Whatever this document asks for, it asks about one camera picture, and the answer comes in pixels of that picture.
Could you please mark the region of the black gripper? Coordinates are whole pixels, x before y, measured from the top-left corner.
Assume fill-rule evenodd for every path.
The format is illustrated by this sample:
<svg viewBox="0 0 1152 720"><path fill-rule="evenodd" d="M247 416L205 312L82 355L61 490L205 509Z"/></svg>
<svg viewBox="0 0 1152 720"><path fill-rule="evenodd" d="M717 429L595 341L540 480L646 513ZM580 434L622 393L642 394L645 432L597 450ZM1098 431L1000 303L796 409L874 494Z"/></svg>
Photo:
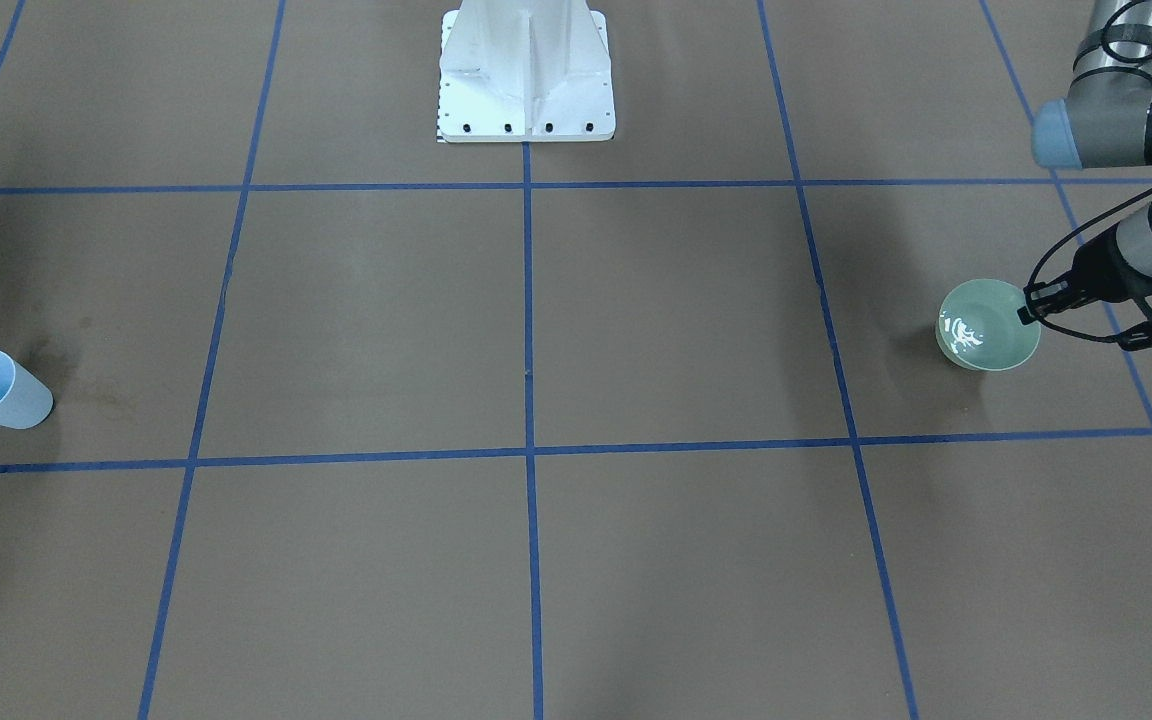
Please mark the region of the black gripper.
<svg viewBox="0 0 1152 720"><path fill-rule="evenodd" d="M1030 278L1023 290L1021 323L1051 325L1052 314L1093 302L1134 304L1126 291L1126 278L1152 275L1130 264L1126 255L1130 241L1130 232L1102 232L1075 251L1070 268L1058 278L1049 282L1039 282L1034 275Z"/></svg>

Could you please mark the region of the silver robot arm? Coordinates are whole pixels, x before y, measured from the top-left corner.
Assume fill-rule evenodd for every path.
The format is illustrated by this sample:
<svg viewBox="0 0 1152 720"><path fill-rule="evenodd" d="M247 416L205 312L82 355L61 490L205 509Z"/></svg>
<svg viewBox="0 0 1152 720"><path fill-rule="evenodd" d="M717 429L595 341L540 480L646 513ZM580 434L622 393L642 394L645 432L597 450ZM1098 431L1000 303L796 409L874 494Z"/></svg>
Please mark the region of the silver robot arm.
<svg viewBox="0 0 1152 720"><path fill-rule="evenodd" d="M1093 5L1068 91L1037 111L1030 150L1047 170L1152 167L1152 1ZM1029 279L1023 323L1152 297L1152 190L1130 205L1129 215L1076 250L1055 281Z"/></svg>

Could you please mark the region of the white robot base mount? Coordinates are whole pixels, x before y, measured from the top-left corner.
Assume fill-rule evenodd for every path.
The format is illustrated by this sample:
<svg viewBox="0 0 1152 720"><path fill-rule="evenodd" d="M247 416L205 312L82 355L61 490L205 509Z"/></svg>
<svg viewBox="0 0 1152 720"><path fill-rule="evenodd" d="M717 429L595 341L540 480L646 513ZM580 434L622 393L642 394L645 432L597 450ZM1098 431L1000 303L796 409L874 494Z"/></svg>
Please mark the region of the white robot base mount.
<svg viewBox="0 0 1152 720"><path fill-rule="evenodd" d="M608 22L585 1L463 1L440 32L435 141L616 136Z"/></svg>

